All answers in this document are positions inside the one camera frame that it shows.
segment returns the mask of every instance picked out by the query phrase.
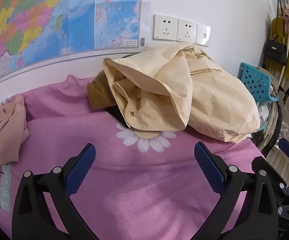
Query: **beige jacket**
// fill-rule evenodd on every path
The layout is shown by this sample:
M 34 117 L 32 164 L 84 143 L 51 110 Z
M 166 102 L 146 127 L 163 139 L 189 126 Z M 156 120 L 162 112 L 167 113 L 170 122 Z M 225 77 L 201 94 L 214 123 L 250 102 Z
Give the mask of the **beige jacket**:
M 192 43 L 104 60 L 126 123 L 139 130 L 183 130 L 240 142 L 259 128 L 256 103 L 241 83 Z

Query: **daisy print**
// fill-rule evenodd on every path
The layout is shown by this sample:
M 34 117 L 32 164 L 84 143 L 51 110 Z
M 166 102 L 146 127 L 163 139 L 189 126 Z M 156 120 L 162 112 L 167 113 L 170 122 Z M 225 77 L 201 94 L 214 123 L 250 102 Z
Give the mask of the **daisy print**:
M 117 123 L 117 128 L 121 130 L 117 133 L 117 138 L 123 139 L 125 146 L 137 143 L 138 150 L 141 153 L 145 153 L 150 147 L 156 152 L 161 153 L 165 148 L 171 146 L 168 139 L 177 137 L 177 135 L 170 131 L 159 132 L 127 129 L 121 123 Z

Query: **world map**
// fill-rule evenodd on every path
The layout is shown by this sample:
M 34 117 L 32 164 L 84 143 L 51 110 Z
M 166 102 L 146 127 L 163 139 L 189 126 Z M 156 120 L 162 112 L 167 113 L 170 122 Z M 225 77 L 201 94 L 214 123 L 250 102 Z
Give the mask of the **world map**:
M 47 59 L 139 46 L 141 0 L 0 0 L 0 78 Z

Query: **folded pink clothing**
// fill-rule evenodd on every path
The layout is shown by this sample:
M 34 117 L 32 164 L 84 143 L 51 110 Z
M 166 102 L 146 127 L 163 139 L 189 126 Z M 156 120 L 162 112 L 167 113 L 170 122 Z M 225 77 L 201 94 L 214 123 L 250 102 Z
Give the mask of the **folded pink clothing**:
M 20 146 L 30 136 L 27 129 L 24 97 L 0 106 L 0 165 L 19 161 Z

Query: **wall outlet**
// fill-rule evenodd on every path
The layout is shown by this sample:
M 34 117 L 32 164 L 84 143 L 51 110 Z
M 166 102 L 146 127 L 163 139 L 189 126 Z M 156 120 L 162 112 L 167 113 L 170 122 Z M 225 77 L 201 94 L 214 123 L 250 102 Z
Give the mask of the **wall outlet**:
M 211 27 L 198 23 L 196 44 L 209 47 L 211 38 Z
M 176 41 L 178 19 L 164 15 L 154 15 L 154 40 Z
M 197 24 L 194 22 L 179 19 L 177 41 L 195 43 Z

